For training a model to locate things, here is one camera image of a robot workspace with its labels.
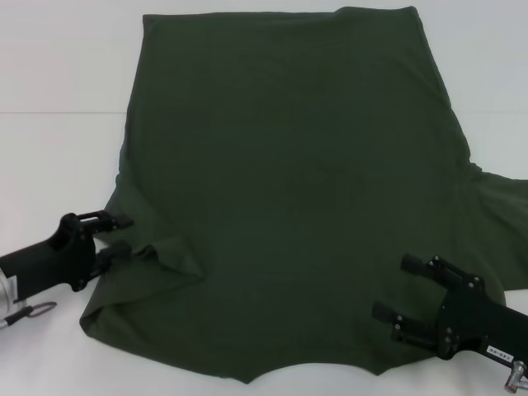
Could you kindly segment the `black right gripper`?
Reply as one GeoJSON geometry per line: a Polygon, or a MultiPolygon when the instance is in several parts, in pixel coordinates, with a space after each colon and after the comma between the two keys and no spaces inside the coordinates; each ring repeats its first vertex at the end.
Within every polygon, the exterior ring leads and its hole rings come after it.
{"type": "Polygon", "coordinates": [[[527,362],[527,316],[492,301],[480,276],[469,274],[438,255],[423,261],[405,254],[402,270],[441,286],[461,286],[446,293],[436,330],[423,321],[396,313],[386,304],[374,303],[372,317],[391,326],[393,341],[436,350],[443,360],[461,351],[472,351],[499,364],[527,362]]]}

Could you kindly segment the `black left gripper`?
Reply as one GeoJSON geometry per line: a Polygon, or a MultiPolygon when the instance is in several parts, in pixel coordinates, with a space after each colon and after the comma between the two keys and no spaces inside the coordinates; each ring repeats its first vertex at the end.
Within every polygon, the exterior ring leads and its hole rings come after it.
{"type": "Polygon", "coordinates": [[[132,253],[127,242],[119,241],[96,254],[93,235],[133,224],[127,215],[106,210],[66,214],[51,237],[1,257],[1,269],[7,279],[16,278],[18,299],[28,299],[60,284],[80,291],[91,279],[106,273],[115,260],[132,253]]]}

